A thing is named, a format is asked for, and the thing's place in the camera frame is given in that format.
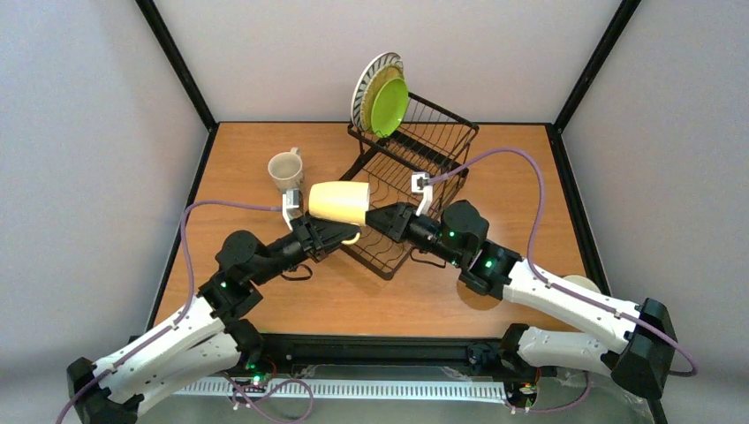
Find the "yellow handled white mug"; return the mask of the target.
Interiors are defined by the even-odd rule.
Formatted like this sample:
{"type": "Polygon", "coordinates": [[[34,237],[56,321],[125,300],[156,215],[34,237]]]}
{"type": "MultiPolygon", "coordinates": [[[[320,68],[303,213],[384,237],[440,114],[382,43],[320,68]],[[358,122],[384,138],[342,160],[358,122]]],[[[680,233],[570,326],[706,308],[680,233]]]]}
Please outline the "yellow handled white mug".
{"type": "Polygon", "coordinates": [[[315,218],[363,227],[370,208],[370,184],[359,181],[328,181],[311,186],[306,212],[315,218]]]}

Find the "blue striped white plate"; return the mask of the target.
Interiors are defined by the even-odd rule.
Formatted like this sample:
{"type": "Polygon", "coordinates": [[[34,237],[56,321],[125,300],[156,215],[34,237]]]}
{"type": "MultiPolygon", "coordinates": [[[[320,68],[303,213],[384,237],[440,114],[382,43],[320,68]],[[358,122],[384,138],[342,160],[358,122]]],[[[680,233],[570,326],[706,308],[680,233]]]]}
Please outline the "blue striped white plate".
{"type": "Polygon", "coordinates": [[[364,71],[361,73],[359,81],[357,82],[356,87],[353,90],[350,107],[350,118],[351,122],[361,131],[367,130],[363,106],[365,93],[376,74],[382,69],[388,67],[395,67],[398,69],[400,76],[404,75],[404,65],[402,57],[398,53],[393,51],[383,52],[369,62],[364,71]]]}

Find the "tall seashell mug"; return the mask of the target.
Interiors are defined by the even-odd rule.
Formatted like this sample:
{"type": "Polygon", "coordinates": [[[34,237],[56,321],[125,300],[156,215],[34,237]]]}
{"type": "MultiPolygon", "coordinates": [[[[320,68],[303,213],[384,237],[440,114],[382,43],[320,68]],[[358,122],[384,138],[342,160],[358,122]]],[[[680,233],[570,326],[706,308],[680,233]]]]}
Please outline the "tall seashell mug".
{"type": "Polygon", "coordinates": [[[267,170],[280,193],[301,189],[304,185],[304,162],[299,148],[274,155],[268,162],[267,170]]]}

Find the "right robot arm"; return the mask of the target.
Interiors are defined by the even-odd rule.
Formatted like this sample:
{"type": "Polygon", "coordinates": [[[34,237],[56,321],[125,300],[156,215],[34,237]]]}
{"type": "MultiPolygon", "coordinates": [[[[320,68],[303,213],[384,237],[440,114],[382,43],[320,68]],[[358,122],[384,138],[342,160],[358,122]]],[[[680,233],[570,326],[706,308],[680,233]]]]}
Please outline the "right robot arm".
{"type": "Polygon", "coordinates": [[[488,220],[468,201],[450,205],[439,219],[398,202],[368,211],[366,224],[452,264],[472,292],[531,307],[574,327],[572,333],[522,329],[511,349],[526,364],[607,375],[637,397],[662,398],[677,339],[660,301],[615,299],[535,267],[489,240],[488,220]]]}

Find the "black wire dish rack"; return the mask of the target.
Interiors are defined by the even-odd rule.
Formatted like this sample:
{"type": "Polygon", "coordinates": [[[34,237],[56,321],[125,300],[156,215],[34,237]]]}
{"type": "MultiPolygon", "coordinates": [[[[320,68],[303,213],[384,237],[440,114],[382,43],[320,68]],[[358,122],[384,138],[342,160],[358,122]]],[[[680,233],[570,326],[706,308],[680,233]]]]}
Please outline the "black wire dish rack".
{"type": "MultiPolygon", "coordinates": [[[[421,195],[412,192],[412,174],[439,176],[462,165],[468,157],[479,126],[414,93],[400,126],[389,137],[366,133],[353,124],[348,134],[359,143],[359,155],[340,180],[366,182],[370,208],[396,202],[419,205],[421,195]]],[[[425,215],[439,218],[463,188],[469,170],[438,183],[425,215]]],[[[412,245],[396,244],[377,231],[365,228],[360,240],[343,251],[378,277],[388,281],[409,259],[412,245]]]]}

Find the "green plate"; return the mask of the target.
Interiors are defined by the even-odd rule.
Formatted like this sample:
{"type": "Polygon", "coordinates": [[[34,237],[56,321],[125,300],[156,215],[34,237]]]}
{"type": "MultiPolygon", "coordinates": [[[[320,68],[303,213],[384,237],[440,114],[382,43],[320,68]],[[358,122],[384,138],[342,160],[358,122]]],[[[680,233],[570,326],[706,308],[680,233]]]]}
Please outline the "green plate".
{"type": "Polygon", "coordinates": [[[378,138],[387,138],[401,125],[409,103],[409,90],[405,79],[395,77],[385,82],[377,91],[370,110],[371,132],[378,138]]]}

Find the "woven bamboo tray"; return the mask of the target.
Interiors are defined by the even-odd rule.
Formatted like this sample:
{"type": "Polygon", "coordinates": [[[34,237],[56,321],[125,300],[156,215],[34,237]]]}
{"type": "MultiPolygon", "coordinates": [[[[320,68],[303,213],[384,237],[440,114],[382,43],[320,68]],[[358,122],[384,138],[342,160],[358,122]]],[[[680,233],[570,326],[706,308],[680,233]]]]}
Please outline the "woven bamboo tray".
{"type": "Polygon", "coordinates": [[[403,78],[403,76],[399,75],[399,71],[395,67],[388,67],[385,69],[382,69],[380,72],[376,74],[376,76],[372,79],[369,88],[367,89],[365,93],[365,99],[364,99],[364,112],[365,112],[365,124],[367,125],[367,130],[362,131],[364,133],[373,133],[373,126],[372,126],[372,112],[374,110],[374,103],[375,98],[382,90],[383,86],[389,82],[390,80],[393,80],[395,78],[403,78]]]}

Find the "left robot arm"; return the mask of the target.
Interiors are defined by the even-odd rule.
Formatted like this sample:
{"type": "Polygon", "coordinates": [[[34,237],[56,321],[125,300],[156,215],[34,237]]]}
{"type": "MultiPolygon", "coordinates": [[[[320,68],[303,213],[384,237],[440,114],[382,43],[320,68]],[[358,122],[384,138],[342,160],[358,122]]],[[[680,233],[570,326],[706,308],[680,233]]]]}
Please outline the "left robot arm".
{"type": "Polygon", "coordinates": [[[217,272],[173,315],[116,352],[68,366],[70,399],[57,421],[74,410],[83,423],[134,423],[192,382],[257,362],[264,339],[245,316],[261,302],[259,286],[354,243],[365,223],[364,215],[305,213],[268,245],[234,231],[216,254],[217,272]]]}

